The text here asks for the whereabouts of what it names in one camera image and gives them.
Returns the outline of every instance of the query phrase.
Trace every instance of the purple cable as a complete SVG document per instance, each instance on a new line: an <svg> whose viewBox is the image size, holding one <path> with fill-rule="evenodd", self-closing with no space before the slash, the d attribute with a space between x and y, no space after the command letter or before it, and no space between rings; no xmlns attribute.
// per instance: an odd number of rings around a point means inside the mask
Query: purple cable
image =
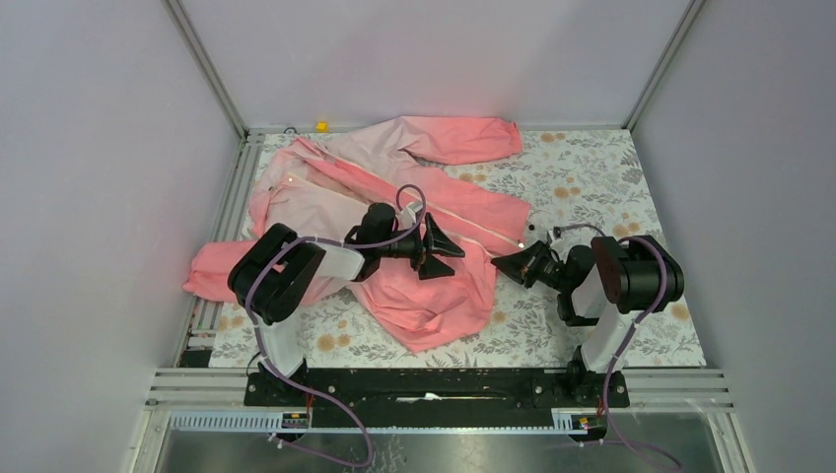
<svg viewBox="0 0 836 473"><path fill-rule="evenodd" d="M307 242L307 241L312 241L312 242L317 242L317 243L330 244L330 245L333 245L333 246L343 246L343 247L351 248L351 249L370 249L370 248L377 248L377 247L380 247L380 246L386 246L388 244L392 244L396 241L400 241L400 240L408 237L412 232L419 231L418 229L421 226L421 222L424 220L424 215L427 213L427 197L424 195L424 192L418 186L413 185L413 184L405 184L405 185L401 186L399 189L397 189L397 193L395 194L394 199L395 199L395 204L397 205L398 209L401 209L400 194L401 194L401 192L403 192L404 189L407 189L407 188L413 188L418 192L418 195L421 197L421 204L422 205L421 205L421 212L415 218L415 224L412 227L410 227L409 230L407 230L406 232L404 232L404 233L402 233L399 236L396 236L394 238L390 238L386 241L380 241L380 242L377 242L377 243L366 243L366 244L343 243L341 241L336 241L334 239L317 238L317 237L314 237L314 236L302 236L302 237L296 238L293 241L291 241L287 246L282 248L275 256L273 256L273 259L271 259L270 262L267 263L264 266L264 269L262 269L261 272L258 273L258 277L255 278L255 281L252 282L252 286L249 287L249 291L246 293L246 298L244 298L244 309L246 310L246 314L249 316L249 320L252 322L252 325L254 327L255 343L258 344L258 350L263 354L263 360L262 361L264 363L264 366L267 368L267 370L271 374L278 377L279 379L281 379L286 384L288 384L292 387L295 387L296 389L299 389L300 391L303 391L303 392L306 392L308 394L312 394L316 397L321 397L322 399L328 400L332 404L334 404L335 406L339 407L343 412L348 414L348 417L350 417L351 420L354 421L354 424L357 425L357 427L360 429L361 434L363 434L363 440L366 441L366 460L364 460L363 462L359 462L359 463L358 462L347 461L347 460L343 460L342 458L337 458L336 456L329 455L328 453L325 453L323 451L316 450L314 448L310 448L310 447L307 447L307 446L304 446L304 445L298 445L298 444L295 444L295 443L292 443L292 442L283 442L283 441L279 440L280 445L286 444L286 445L288 445L291 448L294 448L296 450L304 451L306 453L310 453L310 454L318 456L320 458L324 458L324 459L332 461L334 463L337 463L337 464L340 464L340 465L343 465L343 466L348 466L348 467L351 467L351 468L365 468L365 467L372 464L372 460L375 457L375 448L372 446L372 438L369 437L369 432L366 430L366 426L363 425L363 422L360 421L360 418L357 417L357 414L355 414L348 406L343 404L339 399L337 399L333 396L330 396L328 394L325 394L324 392L317 391L316 389L309 388L307 386L304 386L302 384L299 384L299 383L291 380L289 377L282 374L279 371L279 369L273 364L273 362L271 362L270 359L267 357L267 350L264 346L264 337L261 334L261 330L258 328L258 318L254 313L252 313L252 297L255 294L255 291L258 289L258 286L261 285L261 282L264 281L264 278L267 276L267 273L270 272L270 270L273 268L273 266L275 266L279 261L281 261L281 259L291 249L293 249L294 247L296 247L297 245L299 245L301 243L304 243L304 242Z"/></svg>
<svg viewBox="0 0 836 473"><path fill-rule="evenodd" d="M666 458L669 458L670 461L676 463L677 465L680 464L679 460L676 459L675 456L673 456L670 452L664 450L660 446L656 446L656 445L653 445L652 443L647 443L645 441L637 441L637 440L630 440L630 443L637 448L643 448L645 450L654 451L654 452L658 453L659 455L662 455ZM602 445L627 446L627 443L625 443L624 441L621 441L621 440L604 440L604 439L601 439L601 440L598 440L598 441L595 441L595 440L584 441L584 442L582 442L582 444L583 444L584 448L586 448L588 446L602 446ZM572 443L561 443L559 445L554 445L554 448L577 448L577 447L578 447L578 444L574 443L574 442L572 442Z"/></svg>
<svg viewBox="0 0 836 473"><path fill-rule="evenodd" d="M606 234L600 228L596 227L593 224L572 224L567 225L566 227L558 227L561 232L567 232L569 230L577 230L577 229L591 229L595 230L600 236L606 237Z"/></svg>
<svg viewBox="0 0 836 473"><path fill-rule="evenodd" d="M621 342L621 345L618 347L618 349L615 351L615 354L613 354L613 356L612 356L612 361L609 362L609 366L606 368L606 376L604 377L604 380L603 380L603 410L604 410L604 413L606 414L606 419L607 419L607 423L609 424L609 427L612 428L612 431L615 432L615 435L618 437L618 441L616 442L617 444L623 444L630 451L632 451L636 456L638 456L644 462L646 462L647 464L649 464L649 465L651 465L655 468L659 468L660 470L663 470L663 471L683 471L684 467L682 465L682 462L679 461L671 453L662 449L661 447L658 447L658 446L655 446L655 445L650 445L648 443L640 443L640 442L637 442L637 441L630 441L630 440L627 440L626 438L624 438L624 436L621 435L621 432L618 430L618 427L612 421L611 416L609 415L609 382L612 379L612 373L613 373L613 370L615 369L615 364L618 363L618 359L621 357L621 355L624 353L624 351L627 350L627 347L630 346L630 341L633 338L633 335L635 335L635 333L636 333L636 325L641 323L642 320L644 320L648 315L650 315L654 310L656 310L656 307L658 307L659 304L662 302L662 298L664 297L664 291L667 288L667 267L664 265L664 259L662 258L662 254L659 253L659 251L657 249L655 249L650 243L644 241L641 238L638 238L638 237L635 237L635 236L626 236L626 237L620 239L618 242L621 243L623 241L635 241L638 244L644 246L654 256L654 258L656 259L656 262L659 264L659 271L660 271L660 274L661 274L661 280L660 280L660 284L659 284L659 292L657 293L656 298L654 299L653 303L647 309L645 309L642 313L640 313L639 316L636 317L636 320L633 322L633 324L630 325L630 329L627 330L627 335L625 335L624 341ZM660 453L660 454L664 455L665 457L669 458L676 466L671 467L671 466L668 466L668 465L661 464L661 463L653 460L652 458L640 453L639 448L645 448L645 449L655 451L656 453Z"/></svg>

